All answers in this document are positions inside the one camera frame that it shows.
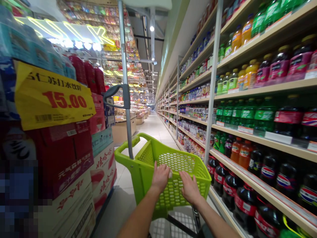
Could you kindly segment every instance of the green shopping basket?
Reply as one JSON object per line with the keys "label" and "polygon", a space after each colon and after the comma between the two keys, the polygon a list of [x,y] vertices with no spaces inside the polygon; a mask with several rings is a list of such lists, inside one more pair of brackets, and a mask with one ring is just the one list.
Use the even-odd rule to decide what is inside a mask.
{"label": "green shopping basket", "polygon": [[167,164],[172,169],[173,176],[168,180],[164,192],[159,196],[152,220],[167,218],[168,211],[173,210],[174,207],[190,205],[181,193],[183,182],[178,173],[179,171],[186,171],[191,177],[195,175],[200,194],[205,199],[207,198],[211,177],[203,161],[198,156],[172,149],[144,133],[137,134],[132,140],[133,147],[140,142],[140,137],[145,138],[147,142],[134,160],[121,153],[128,148],[127,141],[115,150],[115,159],[131,172],[137,205],[144,198],[152,184],[154,162],[157,161],[158,166]]}

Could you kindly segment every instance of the white floor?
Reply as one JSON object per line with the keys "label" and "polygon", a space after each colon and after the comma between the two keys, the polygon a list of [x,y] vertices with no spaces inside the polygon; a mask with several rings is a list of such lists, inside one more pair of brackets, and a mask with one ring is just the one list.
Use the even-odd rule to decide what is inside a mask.
{"label": "white floor", "polygon": [[[155,112],[152,112],[151,115],[149,115],[149,117],[144,120],[142,125],[137,126],[137,131],[139,133],[146,133],[171,148],[179,149],[172,136]],[[141,141],[133,148],[134,155],[138,153],[145,142],[145,139],[141,139]],[[100,223],[93,235],[93,238],[116,237],[120,231],[120,228],[123,226],[125,221],[136,207],[131,174],[129,170],[123,165],[117,163],[117,175],[118,177],[114,185],[114,192],[103,216],[100,219]],[[207,198],[207,201],[216,210],[210,198]],[[195,231],[193,213],[190,206],[177,207],[174,209],[174,211],[170,212],[170,215]],[[157,219],[153,221],[151,223],[150,233],[153,238],[190,237],[174,225],[171,225],[165,219]]]}

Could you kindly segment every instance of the metal pole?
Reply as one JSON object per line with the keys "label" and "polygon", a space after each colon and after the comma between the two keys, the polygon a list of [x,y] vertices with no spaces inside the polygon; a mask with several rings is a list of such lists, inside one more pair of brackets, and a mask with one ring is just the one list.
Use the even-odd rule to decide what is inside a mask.
{"label": "metal pole", "polygon": [[209,159],[209,150],[210,150],[210,136],[211,136],[211,124],[212,117],[214,112],[214,97],[215,97],[215,84],[216,84],[216,75],[217,75],[217,65],[218,65],[218,51],[219,51],[219,42],[220,42],[220,30],[221,30],[221,18],[222,18],[222,9],[223,1],[218,1],[217,16],[216,16],[216,29],[215,29],[215,41],[214,41],[214,56],[212,59],[212,72],[210,79],[210,98],[208,106],[208,120],[207,120],[207,133],[206,133],[206,145],[205,145],[205,159],[204,163],[207,166]]}
{"label": "metal pole", "polygon": [[[119,27],[120,27],[120,40],[121,40],[123,83],[128,84],[128,75],[127,75],[127,69],[126,69],[124,14],[123,14],[123,2],[122,2],[122,0],[118,0],[118,8],[119,8]],[[130,109],[126,109],[125,114],[126,114],[126,131],[127,131],[127,135],[128,135],[129,156],[131,159],[133,159]]]}

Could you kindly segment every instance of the price label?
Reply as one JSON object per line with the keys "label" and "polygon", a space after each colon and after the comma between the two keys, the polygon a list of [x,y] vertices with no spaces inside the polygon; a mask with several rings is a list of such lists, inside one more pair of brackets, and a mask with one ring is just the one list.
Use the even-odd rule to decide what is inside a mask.
{"label": "price label", "polygon": [[15,103],[24,130],[63,125],[96,114],[89,88],[59,74],[15,61]]}

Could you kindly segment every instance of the barcode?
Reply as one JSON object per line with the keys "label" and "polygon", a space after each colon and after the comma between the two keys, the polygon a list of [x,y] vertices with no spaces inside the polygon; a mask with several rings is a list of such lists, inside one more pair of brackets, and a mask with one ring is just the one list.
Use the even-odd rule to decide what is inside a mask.
{"label": "barcode", "polygon": [[52,120],[52,114],[45,114],[45,115],[36,115],[35,116],[36,122],[47,122]]}
{"label": "barcode", "polygon": [[72,135],[76,135],[76,134],[77,134],[76,130],[67,131],[68,136],[72,136]]}

